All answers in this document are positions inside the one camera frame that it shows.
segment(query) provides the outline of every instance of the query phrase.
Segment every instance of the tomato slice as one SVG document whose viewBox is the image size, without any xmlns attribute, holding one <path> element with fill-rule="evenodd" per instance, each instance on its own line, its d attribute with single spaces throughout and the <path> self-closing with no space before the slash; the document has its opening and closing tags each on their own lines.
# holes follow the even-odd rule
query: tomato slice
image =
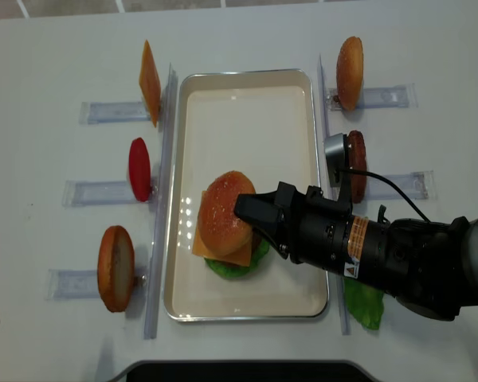
<svg viewBox="0 0 478 382">
<path fill-rule="evenodd" d="M 147 201 L 151 195 L 151 160 L 141 138 L 135 139 L 129 149 L 129 181 L 137 201 Z"/>
</svg>

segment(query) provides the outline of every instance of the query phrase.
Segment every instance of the metal tray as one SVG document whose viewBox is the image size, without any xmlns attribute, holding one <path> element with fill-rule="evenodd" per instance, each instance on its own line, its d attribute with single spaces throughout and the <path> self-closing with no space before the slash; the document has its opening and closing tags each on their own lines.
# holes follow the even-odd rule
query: metal tray
<svg viewBox="0 0 478 382">
<path fill-rule="evenodd" d="M 181 322 L 309 318 L 327 305 L 327 272 L 282 260 L 224 280 L 191 253 L 202 191 L 239 170 L 258 193 L 319 184 L 311 81 L 300 70 L 193 75 L 179 93 L 163 301 Z"/>
</svg>

